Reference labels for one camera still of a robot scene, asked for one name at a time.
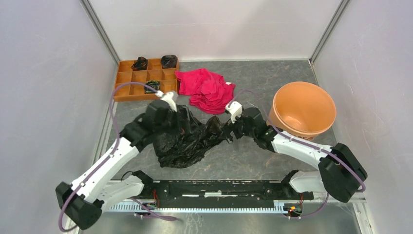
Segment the black plastic trash bag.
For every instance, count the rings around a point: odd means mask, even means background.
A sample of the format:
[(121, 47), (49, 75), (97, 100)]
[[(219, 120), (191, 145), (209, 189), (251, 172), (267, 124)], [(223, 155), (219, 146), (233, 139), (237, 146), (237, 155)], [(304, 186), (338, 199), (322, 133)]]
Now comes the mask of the black plastic trash bag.
[(224, 124), (217, 116), (202, 123), (186, 105), (177, 105), (179, 132), (158, 134), (152, 142), (162, 168), (188, 168), (205, 158), (207, 151), (226, 140)]

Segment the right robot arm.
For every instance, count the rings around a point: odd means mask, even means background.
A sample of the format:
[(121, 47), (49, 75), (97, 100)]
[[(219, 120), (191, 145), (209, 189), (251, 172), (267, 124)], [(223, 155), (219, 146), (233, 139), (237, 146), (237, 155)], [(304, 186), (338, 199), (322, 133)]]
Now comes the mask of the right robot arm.
[(281, 186), (282, 195), (294, 199), (304, 192), (326, 192), (347, 203), (355, 193), (365, 190), (368, 175), (348, 146), (317, 144), (267, 125), (258, 108), (244, 109), (238, 102), (225, 107), (230, 119), (223, 127), (228, 142), (250, 137), (262, 149), (291, 156), (316, 172), (293, 172)]

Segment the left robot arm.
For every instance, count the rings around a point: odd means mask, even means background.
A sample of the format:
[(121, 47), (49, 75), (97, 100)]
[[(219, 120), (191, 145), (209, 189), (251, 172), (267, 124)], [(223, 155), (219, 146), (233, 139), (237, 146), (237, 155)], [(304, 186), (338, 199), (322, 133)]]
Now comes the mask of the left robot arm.
[(107, 187), (112, 177), (157, 135), (177, 127), (177, 105), (173, 100), (151, 102), (145, 113), (125, 125), (109, 150), (93, 166), (71, 183), (61, 182), (55, 192), (61, 212), (58, 222), (67, 215), (75, 228), (86, 230), (93, 226), (102, 213), (131, 196), (148, 198), (153, 185), (132, 175), (122, 182)]

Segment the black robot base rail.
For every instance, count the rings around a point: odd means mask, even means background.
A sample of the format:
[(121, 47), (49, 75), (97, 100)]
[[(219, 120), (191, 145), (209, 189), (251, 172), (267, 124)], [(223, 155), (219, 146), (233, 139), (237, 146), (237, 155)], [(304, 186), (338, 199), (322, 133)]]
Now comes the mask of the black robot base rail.
[(312, 200), (279, 180), (154, 180), (135, 171), (144, 184), (139, 200), (155, 200), (159, 208), (270, 208), (274, 201)]

